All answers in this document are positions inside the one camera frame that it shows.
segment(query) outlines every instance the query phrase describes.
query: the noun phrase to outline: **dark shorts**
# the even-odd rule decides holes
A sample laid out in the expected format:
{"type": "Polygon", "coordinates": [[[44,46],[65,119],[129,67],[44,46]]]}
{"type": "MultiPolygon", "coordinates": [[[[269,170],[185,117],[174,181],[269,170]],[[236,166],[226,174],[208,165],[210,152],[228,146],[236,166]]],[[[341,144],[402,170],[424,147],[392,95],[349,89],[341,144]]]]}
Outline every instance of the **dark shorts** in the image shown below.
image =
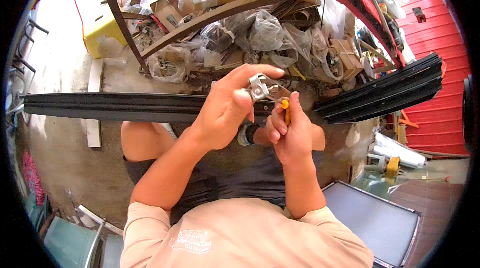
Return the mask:
{"type": "MultiPolygon", "coordinates": [[[[312,151],[318,170],[322,151],[312,151]]],[[[123,157],[130,179],[136,184],[156,159],[130,162],[123,157]]],[[[218,199],[251,197],[266,200],[282,209],[285,207],[285,179],[282,165],[273,148],[259,157],[253,165],[234,174],[211,176],[205,173],[204,163],[195,165],[182,197],[171,211],[171,224],[198,205],[218,199]]]]}

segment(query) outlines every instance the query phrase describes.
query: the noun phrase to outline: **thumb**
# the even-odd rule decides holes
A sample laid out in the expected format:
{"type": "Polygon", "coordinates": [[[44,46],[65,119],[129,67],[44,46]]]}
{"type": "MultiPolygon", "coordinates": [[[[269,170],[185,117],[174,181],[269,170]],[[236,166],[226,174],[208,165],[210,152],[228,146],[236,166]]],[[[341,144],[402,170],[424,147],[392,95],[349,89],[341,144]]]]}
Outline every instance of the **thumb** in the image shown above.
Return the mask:
{"type": "Polygon", "coordinates": [[[232,102],[225,110],[225,120],[228,123],[240,124],[251,112],[253,101],[250,94],[243,90],[234,90],[232,102]]]}
{"type": "Polygon", "coordinates": [[[303,115],[303,109],[302,106],[300,105],[299,99],[299,93],[297,91],[293,91],[290,94],[290,97],[288,98],[288,107],[290,108],[290,117],[291,117],[291,124],[296,125],[299,122],[302,121],[303,115]]]}

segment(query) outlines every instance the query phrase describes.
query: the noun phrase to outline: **forearm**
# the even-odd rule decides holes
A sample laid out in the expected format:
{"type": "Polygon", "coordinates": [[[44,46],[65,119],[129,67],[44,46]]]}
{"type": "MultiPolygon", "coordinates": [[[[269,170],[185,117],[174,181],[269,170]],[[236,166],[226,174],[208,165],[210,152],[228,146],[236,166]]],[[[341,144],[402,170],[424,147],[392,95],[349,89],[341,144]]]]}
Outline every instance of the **forearm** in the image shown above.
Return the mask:
{"type": "Polygon", "coordinates": [[[318,185],[315,164],[311,156],[304,161],[284,165],[283,174],[285,175],[286,207],[293,218],[301,218],[307,212],[327,205],[318,185]]]}
{"type": "Polygon", "coordinates": [[[196,163],[207,153],[189,129],[159,157],[137,183],[130,203],[169,211],[180,199],[196,163]]]}

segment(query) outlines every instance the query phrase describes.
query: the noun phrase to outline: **hand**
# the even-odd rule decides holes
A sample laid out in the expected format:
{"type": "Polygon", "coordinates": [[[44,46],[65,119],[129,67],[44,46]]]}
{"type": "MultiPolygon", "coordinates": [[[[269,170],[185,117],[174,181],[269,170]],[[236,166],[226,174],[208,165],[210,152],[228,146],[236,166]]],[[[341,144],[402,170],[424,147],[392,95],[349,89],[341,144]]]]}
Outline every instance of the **hand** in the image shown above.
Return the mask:
{"type": "Polygon", "coordinates": [[[285,124],[285,111],[278,103],[267,118],[268,139],[273,143],[284,167],[312,158],[312,123],[298,99],[299,93],[292,92],[288,100],[291,119],[288,127],[285,124]]]}
{"type": "Polygon", "coordinates": [[[249,78],[261,72],[270,78],[279,78],[285,73],[270,65],[243,64],[212,86],[188,132],[207,151],[227,146],[245,117],[254,121],[254,103],[249,93],[241,88],[247,88],[249,78]]]}

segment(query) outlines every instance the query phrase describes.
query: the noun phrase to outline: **orange extension cord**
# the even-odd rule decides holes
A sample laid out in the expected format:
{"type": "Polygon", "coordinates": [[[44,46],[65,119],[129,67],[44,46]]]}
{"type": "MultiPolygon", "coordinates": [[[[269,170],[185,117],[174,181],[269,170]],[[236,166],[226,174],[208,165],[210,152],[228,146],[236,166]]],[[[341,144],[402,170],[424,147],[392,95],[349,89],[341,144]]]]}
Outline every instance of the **orange extension cord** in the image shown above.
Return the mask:
{"type": "Polygon", "coordinates": [[[82,38],[82,40],[83,40],[83,44],[85,45],[85,49],[87,49],[87,53],[88,53],[89,51],[88,51],[88,48],[87,48],[87,44],[85,43],[85,36],[84,36],[84,33],[83,33],[83,32],[84,32],[84,29],[83,29],[83,27],[84,27],[84,20],[81,19],[82,16],[81,16],[81,14],[80,14],[80,10],[78,9],[77,1],[76,1],[76,0],[73,0],[73,1],[75,2],[75,7],[77,8],[78,16],[80,16],[81,27],[82,27],[82,29],[81,29],[81,32],[82,32],[82,33],[81,33],[81,38],[82,38]]]}

